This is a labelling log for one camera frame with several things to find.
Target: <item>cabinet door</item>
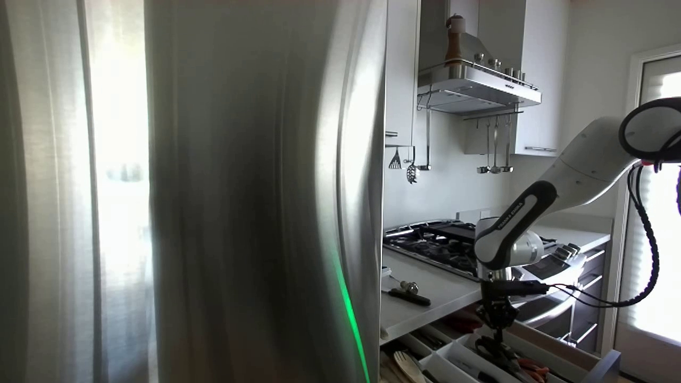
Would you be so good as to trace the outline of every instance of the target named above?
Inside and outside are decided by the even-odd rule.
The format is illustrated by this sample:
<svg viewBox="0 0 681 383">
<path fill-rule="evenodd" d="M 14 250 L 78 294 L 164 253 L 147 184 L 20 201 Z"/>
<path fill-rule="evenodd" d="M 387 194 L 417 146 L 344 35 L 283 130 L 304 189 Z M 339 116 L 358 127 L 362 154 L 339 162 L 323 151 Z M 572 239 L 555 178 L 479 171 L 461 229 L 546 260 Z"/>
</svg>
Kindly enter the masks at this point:
<svg viewBox="0 0 681 383">
<path fill-rule="evenodd" d="M 516 154 L 557 155 L 568 49 L 568 0 L 526 0 L 521 69 L 543 94 L 517 117 Z"/>
<path fill-rule="evenodd" d="M 387 2 L 386 40 L 386 146 L 412 146 L 417 108 L 422 0 Z"/>
</svg>

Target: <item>robotic arm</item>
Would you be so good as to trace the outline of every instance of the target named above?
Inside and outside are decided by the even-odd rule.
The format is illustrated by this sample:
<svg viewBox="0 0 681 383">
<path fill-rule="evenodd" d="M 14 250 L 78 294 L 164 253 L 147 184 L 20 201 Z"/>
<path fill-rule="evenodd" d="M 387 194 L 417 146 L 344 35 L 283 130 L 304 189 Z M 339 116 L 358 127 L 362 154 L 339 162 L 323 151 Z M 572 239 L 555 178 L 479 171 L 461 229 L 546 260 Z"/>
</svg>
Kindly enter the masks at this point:
<svg viewBox="0 0 681 383">
<path fill-rule="evenodd" d="M 489 271 L 528 264 L 517 239 L 546 214 L 600 198 L 636 161 L 681 162 L 681 98 L 640 104 L 626 119 L 592 122 L 489 229 L 474 256 Z"/>
</svg>

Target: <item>green light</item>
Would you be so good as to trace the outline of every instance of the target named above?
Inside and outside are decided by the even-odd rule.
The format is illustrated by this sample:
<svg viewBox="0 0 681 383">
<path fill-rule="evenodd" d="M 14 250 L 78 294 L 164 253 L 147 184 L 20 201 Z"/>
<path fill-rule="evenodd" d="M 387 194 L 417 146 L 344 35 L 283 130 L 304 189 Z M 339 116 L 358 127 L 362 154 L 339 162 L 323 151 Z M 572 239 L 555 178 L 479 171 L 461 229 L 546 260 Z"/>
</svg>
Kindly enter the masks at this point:
<svg viewBox="0 0 681 383">
<path fill-rule="evenodd" d="M 349 290 L 348 290 L 348 284 L 346 284 L 346 275 L 344 275 L 344 267 L 340 267 L 340 260 L 339 260 L 339 258 L 337 258 L 337 281 L 339 281 L 339 290 L 340 290 L 340 296 L 344 296 L 344 306 L 346 306 L 348 324 L 349 324 L 349 328 L 351 328 L 351 333 L 354 333 L 355 348 L 358 348 L 358 354 L 360 354 L 360 363 L 362 363 L 362 370 L 365 370 L 365 381 L 371 383 L 368 366 L 367 366 L 367 354 L 365 354 L 365 345 L 362 345 L 360 324 L 358 324 L 358 318 L 355 318 L 354 300 L 351 300 L 351 296 L 349 296 Z"/>
</svg>

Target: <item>white cabinet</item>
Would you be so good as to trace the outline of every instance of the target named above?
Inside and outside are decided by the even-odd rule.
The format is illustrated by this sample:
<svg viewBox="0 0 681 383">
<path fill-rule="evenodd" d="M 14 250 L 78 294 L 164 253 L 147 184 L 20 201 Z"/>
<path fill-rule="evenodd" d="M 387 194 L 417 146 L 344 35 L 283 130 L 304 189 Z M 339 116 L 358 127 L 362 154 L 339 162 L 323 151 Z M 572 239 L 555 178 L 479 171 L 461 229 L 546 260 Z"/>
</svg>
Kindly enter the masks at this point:
<svg viewBox="0 0 681 383">
<path fill-rule="evenodd" d="M 479 37 L 509 66 L 521 69 L 543 94 L 516 117 L 517 155 L 557 155 L 571 0 L 482 2 Z"/>
<path fill-rule="evenodd" d="M 417 119 L 422 0 L 387 0 L 386 40 L 386 146 L 412 146 Z"/>
</svg>

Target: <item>cable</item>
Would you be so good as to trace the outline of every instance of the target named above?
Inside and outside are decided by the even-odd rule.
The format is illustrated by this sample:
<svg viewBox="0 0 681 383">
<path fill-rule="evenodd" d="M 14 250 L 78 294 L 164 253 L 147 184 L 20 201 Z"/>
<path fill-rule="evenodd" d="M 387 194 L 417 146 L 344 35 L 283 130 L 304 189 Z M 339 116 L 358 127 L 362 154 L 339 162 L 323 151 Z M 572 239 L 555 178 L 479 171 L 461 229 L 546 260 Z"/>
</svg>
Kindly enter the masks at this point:
<svg viewBox="0 0 681 383">
<path fill-rule="evenodd" d="M 628 172 L 628 192 L 630 192 L 630 198 L 633 198 L 633 204 L 640 218 L 640 224 L 644 224 L 644 231 L 645 231 L 645 236 L 650 240 L 650 247 L 651 247 L 651 278 L 648 279 L 648 285 L 633 298 L 628 300 L 619 300 L 619 302 L 611 302 L 611 300 L 602 300 L 598 296 L 592 296 L 587 292 L 584 292 L 581 287 L 577 285 L 567 285 L 567 284 L 553 284 L 552 287 L 557 287 L 571 296 L 575 294 L 584 294 L 587 296 L 590 300 L 595 302 L 586 302 L 581 300 L 580 296 L 575 296 L 575 300 L 587 304 L 587 306 L 597 306 L 597 310 L 621 310 L 621 306 L 634 306 L 639 304 L 640 300 L 645 300 L 659 285 L 659 279 L 661 279 L 661 250 L 659 250 L 659 240 L 655 240 L 655 232 L 654 232 L 654 227 L 651 227 L 651 220 L 648 218 L 648 212 L 644 206 L 644 201 L 640 201 L 640 172 L 644 172 L 644 167 L 636 165 L 630 172 Z"/>
</svg>

